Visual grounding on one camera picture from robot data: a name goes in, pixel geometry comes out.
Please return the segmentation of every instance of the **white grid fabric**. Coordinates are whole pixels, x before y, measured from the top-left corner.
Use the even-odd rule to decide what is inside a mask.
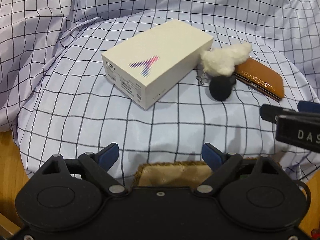
[[[109,173],[129,185],[139,164],[200,160],[210,142],[223,152],[282,157],[293,178],[310,179],[320,155],[276,142],[259,106],[320,102],[319,3],[0,0],[1,129],[13,130],[29,174],[52,154],[76,158],[116,142],[120,157]],[[171,19],[206,31],[214,47],[250,42],[250,56],[282,76],[285,98],[277,103],[238,81],[216,102],[193,70],[141,109],[106,79],[101,53]]]

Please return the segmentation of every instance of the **white box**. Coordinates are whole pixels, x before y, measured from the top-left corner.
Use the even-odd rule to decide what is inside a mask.
[[[196,67],[212,42],[211,35],[172,20],[103,52],[102,60],[107,78],[148,109]]]

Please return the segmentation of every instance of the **white fluffy keychain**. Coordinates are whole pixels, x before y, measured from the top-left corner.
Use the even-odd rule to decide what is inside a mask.
[[[201,63],[203,74],[197,79],[203,84],[202,79],[206,74],[215,76],[231,76],[235,71],[235,65],[244,63],[252,51],[252,46],[248,42],[233,44],[222,49],[213,49],[201,53]]]

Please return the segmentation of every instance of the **brown leather wallet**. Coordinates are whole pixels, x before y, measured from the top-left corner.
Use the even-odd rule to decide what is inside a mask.
[[[236,66],[234,75],[241,82],[276,101],[280,101],[284,97],[282,77],[276,71],[253,58]]]

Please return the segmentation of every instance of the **black circular disc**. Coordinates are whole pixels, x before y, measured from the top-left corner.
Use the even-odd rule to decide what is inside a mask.
[[[231,94],[232,84],[226,76],[213,77],[209,84],[211,96],[217,101],[225,101]]]
[[[257,230],[287,228],[299,222],[307,201],[301,190],[276,174],[260,174],[225,186],[219,202],[232,219]]]
[[[22,221],[42,231],[63,231],[89,220],[100,208],[100,190],[81,179],[45,175],[29,181],[15,201]]]

